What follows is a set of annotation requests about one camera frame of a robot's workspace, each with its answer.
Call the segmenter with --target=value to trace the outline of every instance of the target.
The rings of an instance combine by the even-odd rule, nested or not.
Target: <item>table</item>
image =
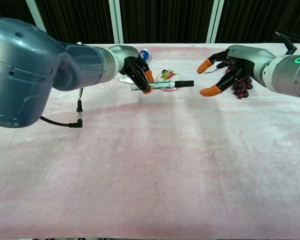
[[[0,127],[0,238],[300,239],[300,99],[256,82],[202,97],[224,69],[197,67],[229,44],[135,46],[195,86],[145,95],[117,76],[85,88],[82,129]],[[52,90],[44,116],[75,122],[77,97]]]

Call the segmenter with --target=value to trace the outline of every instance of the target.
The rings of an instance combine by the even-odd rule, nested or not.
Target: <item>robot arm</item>
[[[0,126],[22,128],[44,111],[52,88],[81,89],[127,74],[152,91],[148,65],[131,46],[111,48],[59,42],[37,27],[0,17]]]
[[[202,96],[215,96],[237,81],[250,77],[275,93],[300,98],[300,55],[276,57],[266,49],[232,45],[226,51],[208,57],[197,73],[203,73],[215,62],[221,62],[217,68],[230,67],[232,70],[217,84],[202,89]]]

